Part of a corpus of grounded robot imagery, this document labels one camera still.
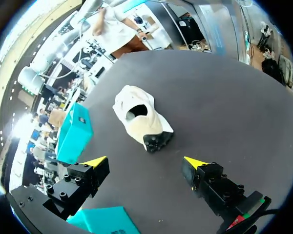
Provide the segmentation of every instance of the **person's hand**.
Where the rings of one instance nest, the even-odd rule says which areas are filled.
[[[106,8],[102,8],[102,9],[100,10],[100,14],[104,16],[105,13],[106,13]]]
[[[139,33],[138,33],[138,38],[139,38],[140,40],[142,40],[142,38],[147,38],[147,35],[146,35],[144,32],[139,32]]]

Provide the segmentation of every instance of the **white shirt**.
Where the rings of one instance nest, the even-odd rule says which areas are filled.
[[[92,21],[96,22],[99,13],[93,17]],[[109,54],[127,44],[136,35],[135,30],[121,22],[125,18],[126,16],[122,12],[110,6],[106,7],[103,31],[101,35],[95,36],[95,39]]]
[[[33,155],[34,155],[34,157],[36,157],[40,160],[45,160],[45,151],[43,151],[39,147],[34,147]]]
[[[266,24],[265,22],[263,22],[263,21],[261,21],[260,24],[261,24],[261,26],[262,26],[262,29],[260,30],[260,32],[261,32],[262,34],[264,34],[265,37],[270,36],[270,35],[271,35],[271,31],[272,31],[272,29],[270,29],[270,28],[268,27],[267,31],[265,31],[265,28],[266,28],[267,24]]]

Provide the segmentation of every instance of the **wall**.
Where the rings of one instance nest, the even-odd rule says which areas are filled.
[[[279,55],[284,55],[293,62],[291,50],[282,35],[279,33],[276,26],[274,26],[269,18],[269,15],[255,3],[251,7],[243,8],[250,30],[250,38],[253,44],[258,44],[261,37],[260,22],[265,22],[272,29],[272,35],[268,40],[268,46],[272,48],[275,53],[275,59],[278,61]]]
[[[67,0],[53,11],[41,16],[34,24],[29,26],[16,40],[10,51],[4,58],[0,69],[0,106],[5,87],[12,75],[12,72],[21,58],[22,54],[36,37],[45,30],[53,20],[59,18],[70,9],[81,4],[81,0]]]
[[[34,102],[34,96],[30,95],[24,90],[21,90],[18,95],[18,99],[21,100],[23,103],[26,104],[31,109],[31,105]]]
[[[162,26],[164,27],[165,31],[171,38],[173,44],[175,46],[181,46],[184,43],[180,32],[178,31],[177,26],[174,24],[170,16],[168,15],[165,8],[158,2],[150,2],[147,1],[146,6],[153,12],[156,18],[161,22]],[[171,10],[171,8],[166,4],[167,9],[170,11],[171,15],[177,19],[176,14]]]

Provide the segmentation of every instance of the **person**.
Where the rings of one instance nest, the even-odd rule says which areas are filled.
[[[69,96],[69,93],[67,92],[67,89],[63,89],[63,97],[68,97]]]
[[[52,132],[50,132],[49,137],[52,140],[57,140],[57,135],[58,135],[58,131],[52,131]]]
[[[48,113],[43,108],[41,108],[39,110],[39,113],[42,114],[42,115],[47,115],[48,116]]]
[[[260,22],[262,29],[260,30],[260,32],[262,33],[260,40],[257,44],[257,47],[261,49],[261,51],[265,51],[264,46],[266,45],[268,38],[271,35],[271,29],[269,28],[269,26],[265,23],[265,22]]]
[[[50,85],[48,85],[48,84],[45,84],[45,87],[46,87],[46,89],[50,90],[51,93],[52,93],[53,95],[59,97],[60,99],[65,100],[65,98],[64,98],[61,94],[59,94],[59,90],[60,90],[62,87],[59,87],[58,89],[56,89],[56,88],[53,88],[52,86],[50,86]]]
[[[53,130],[54,127],[51,123],[49,123],[49,116],[47,114],[38,115],[37,113],[34,114],[34,118],[41,124],[45,125],[48,124],[49,127]]]
[[[65,95],[67,94],[66,92],[67,92],[67,89],[61,86],[58,88],[58,95],[60,95],[64,99],[65,99]]]
[[[37,161],[33,161],[32,163],[33,163],[33,165],[34,165],[36,168],[44,169],[44,163],[42,162],[42,160],[40,161],[40,160],[38,159]]]
[[[133,21],[109,5],[102,6],[94,16],[92,35],[108,53],[119,59],[124,53],[148,50],[141,42],[146,34]]]
[[[31,154],[38,160],[48,160],[50,162],[58,162],[56,159],[56,154],[47,151],[46,147],[35,146],[29,149]]]

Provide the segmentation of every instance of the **brown shorts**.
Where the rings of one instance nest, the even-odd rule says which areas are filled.
[[[149,50],[137,36],[134,36],[126,45],[114,51],[112,55],[119,59],[123,54]]]

